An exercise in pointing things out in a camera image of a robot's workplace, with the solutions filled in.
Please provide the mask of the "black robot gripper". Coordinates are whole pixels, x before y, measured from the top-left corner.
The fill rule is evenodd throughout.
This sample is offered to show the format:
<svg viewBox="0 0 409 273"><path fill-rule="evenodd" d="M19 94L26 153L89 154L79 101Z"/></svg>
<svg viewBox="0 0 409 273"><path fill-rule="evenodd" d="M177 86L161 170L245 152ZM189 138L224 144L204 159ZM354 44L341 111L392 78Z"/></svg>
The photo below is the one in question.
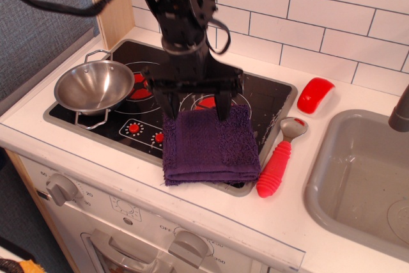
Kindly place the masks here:
<svg viewBox="0 0 409 273"><path fill-rule="evenodd" d="M167 60L144 67L142 75L163 112L170 119L177 119L180 108L177 93L211 93L219 121L226 120L231 96L243 92L243 70L214 59L207 36L194 45L171 43L164 37L161 43Z"/></svg>

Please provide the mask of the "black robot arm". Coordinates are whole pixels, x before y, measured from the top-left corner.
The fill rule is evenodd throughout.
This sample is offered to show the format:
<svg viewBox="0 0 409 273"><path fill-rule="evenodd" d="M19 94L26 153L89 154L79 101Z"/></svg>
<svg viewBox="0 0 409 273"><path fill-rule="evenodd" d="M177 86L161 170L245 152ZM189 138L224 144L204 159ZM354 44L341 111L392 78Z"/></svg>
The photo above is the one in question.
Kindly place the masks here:
<svg viewBox="0 0 409 273"><path fill-rule="evenodd" d="M145 0L159 23L166 63L148 66L142 74L163 112L172 119L179 112L183 93L209 93L215 98L219 120L229 116L231 99L242 92L242 70L213 58L207 28L213 24L215 0Z"/></svg>

